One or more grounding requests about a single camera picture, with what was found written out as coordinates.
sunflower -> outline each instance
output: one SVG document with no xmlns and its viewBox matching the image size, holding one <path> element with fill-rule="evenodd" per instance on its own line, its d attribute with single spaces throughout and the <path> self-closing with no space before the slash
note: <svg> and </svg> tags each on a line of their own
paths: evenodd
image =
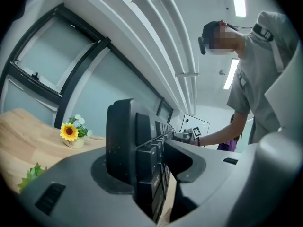
<svg viewBox="0 0 303 227">
<path fill-rule="evenodd" d="M 60 136 L 68 141 L 74 141 L 78 137 L 78 129 L 71 123 L 63 123 L 60 132 Z"/>
</svg>

window latch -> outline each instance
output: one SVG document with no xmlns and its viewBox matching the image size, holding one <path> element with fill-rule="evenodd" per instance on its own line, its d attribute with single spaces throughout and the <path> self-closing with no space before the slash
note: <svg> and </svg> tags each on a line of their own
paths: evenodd
<svg viewBox="0 0 303 227">
<path fill-rule="evenodd" d="M 38 72 L 35 72 L 35 74 L 32 74 L 32 77 L 38 81 L 39 80 Z"/>
</svg>

wooden table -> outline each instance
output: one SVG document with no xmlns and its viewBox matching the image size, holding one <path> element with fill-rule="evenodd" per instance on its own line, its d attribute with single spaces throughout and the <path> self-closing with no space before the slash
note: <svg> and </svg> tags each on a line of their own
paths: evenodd
<svg viewBox="0 0 303 227">
<path fill-rule="evenodd" d="M 66 146 L 58 129 L 36 119 L 24 109 L 0 114 L 0 171 L 8 187 L 17 186 L 27 171 L 38 162 L 50 168 L 71 155 L 105 146 L 105 138 L 92 136 L 81 149 Z"/>
</svg>

black slot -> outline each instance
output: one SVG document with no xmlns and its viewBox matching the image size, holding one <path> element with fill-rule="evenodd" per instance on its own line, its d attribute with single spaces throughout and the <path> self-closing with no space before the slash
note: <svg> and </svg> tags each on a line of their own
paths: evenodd
<svg viewBox="0 0 303 227">
<path fill-rule="evenodd" d="M 65 186 L 62 184 L 51 184 L 36 202 L 35 206 L 46 215 L 50 215 L 64 189 Z"/>
<path fill-rule="evenodd" d="M 230 163 L 230 164 L 237 164 L 238 160 L 232 159 L 232 158 L 225 158 L 223 161 Z"/>
</svg>

fluorescent light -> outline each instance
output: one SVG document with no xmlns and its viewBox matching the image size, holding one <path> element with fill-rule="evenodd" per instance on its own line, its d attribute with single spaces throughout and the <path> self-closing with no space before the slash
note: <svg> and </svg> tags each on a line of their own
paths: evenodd
<svg viewBox="0 0 303 227">
<path fill-rule="evenodd" d="M 246 17 L 245 0 L 233 0 L 236 16 Z"/>
<path fill-rule="evenodd" d="M 227 79 L 226 79 L 226 83 L 225 83 L 224 89 L 229 89 L 231 87 L 233 76 L 234 76 L 234 74 L 236 72 L 238 63 L 239 63 L 238 59 L 232 59 L 231 68 L 229 70 L 229 73 L 228 73 L 228 76 L 227 76 Z"/>
</svg>

